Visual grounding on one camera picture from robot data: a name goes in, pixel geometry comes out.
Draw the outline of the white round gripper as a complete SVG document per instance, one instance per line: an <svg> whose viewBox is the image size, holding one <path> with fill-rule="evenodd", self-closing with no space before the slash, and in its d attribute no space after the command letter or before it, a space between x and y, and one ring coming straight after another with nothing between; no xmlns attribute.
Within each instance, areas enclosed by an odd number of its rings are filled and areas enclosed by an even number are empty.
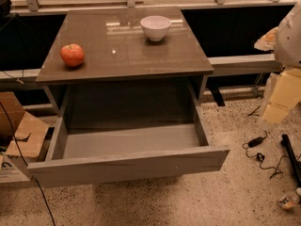
<svg viewBox="0 0 301 226"><path fill-rule="evenodd" d="M279 63L289 67L267 80L258 125L263 130L277 127L301 102L301 2L297 2L274 27L261 36L254 48L273 51Z"/></svg>

